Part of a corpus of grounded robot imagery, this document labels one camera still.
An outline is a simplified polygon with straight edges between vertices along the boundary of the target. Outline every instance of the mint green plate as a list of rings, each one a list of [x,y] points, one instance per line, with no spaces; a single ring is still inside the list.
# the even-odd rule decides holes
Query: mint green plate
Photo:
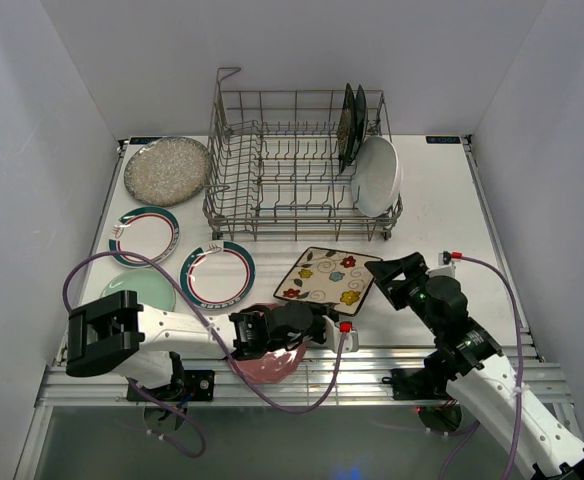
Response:
[[[151,307],[171,312],[176,304],[174,288],[163,276],[153,270],[133,270],[113,279],[103,289],[101,297],[121,290],[137,293],[137,301]]]

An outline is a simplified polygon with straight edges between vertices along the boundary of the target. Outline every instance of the glass panel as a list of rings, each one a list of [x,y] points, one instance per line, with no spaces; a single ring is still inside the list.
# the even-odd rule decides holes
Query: glass panel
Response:
[[[73,479],[436,479],[460,438],[394,431],[375,424],[423,428],[405,407],[323,407],[303,416],[271,408],[190,409],[205,428],[208,450],[185,457],[145,428],[143,409],[54,409],[37,480]],[[462,426],[471,423],[464,419]],[[174,437],[192,449],[191,427]],[[452,463],[447,480],[499,478],[506,452],[482,428]],[[512,480],[522,480],[518,471]]]

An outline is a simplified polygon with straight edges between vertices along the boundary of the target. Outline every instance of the silver sparkly plate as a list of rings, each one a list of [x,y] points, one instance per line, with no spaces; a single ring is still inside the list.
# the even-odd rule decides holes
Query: silver sparkly plate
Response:
[[[132,156],[123,175],[125,188],[146,205],[178,205],[203,187],[210,163],[202,143],[187,137],[164,137]]]

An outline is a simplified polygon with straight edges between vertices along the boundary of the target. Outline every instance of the black plate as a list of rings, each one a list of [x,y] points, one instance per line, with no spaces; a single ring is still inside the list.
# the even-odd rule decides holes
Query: black plate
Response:
[[[354,139],[354,146],[352,147],[352,156],[350,157],[349,164],[354,162],[356,158],[356,154],[359,153],[359,148],[363,145],[363,140],[365,140],[365,133],[368,124],[368,102],[365,99],[365,92],[363,91],[363,87],[359,85],[358,90],[356,91],[356,100],[354,101],[356,105],[356,136]]]
[[[356,140],[356,102],[354,92],[348,83],[345,86],[345,98],[343,99],[343,110],[341,110],[341,119],[339,128],[336,132],[336,139],[339,149],[339,173],[343,173],[345,167],[350,164],[352,158],[352,149]]]

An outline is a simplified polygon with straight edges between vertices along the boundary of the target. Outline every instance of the plate with red and teal stripes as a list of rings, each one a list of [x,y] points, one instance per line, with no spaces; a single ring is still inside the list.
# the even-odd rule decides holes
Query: plate with red and teal stripes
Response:
[[[217,240],[205,243],[185,259],[181,287],[194,304],[207,310],[239,302],[254,284],[252,256],[241,245]]]
[[[110,251],[129,251],[141,254],[159,263],[176,248],[179,241],[179,222],[174,215],[159,207],[142,207],[123,215],[110,233]],[[131,268],[148,264],[125,255],[114,259]]]

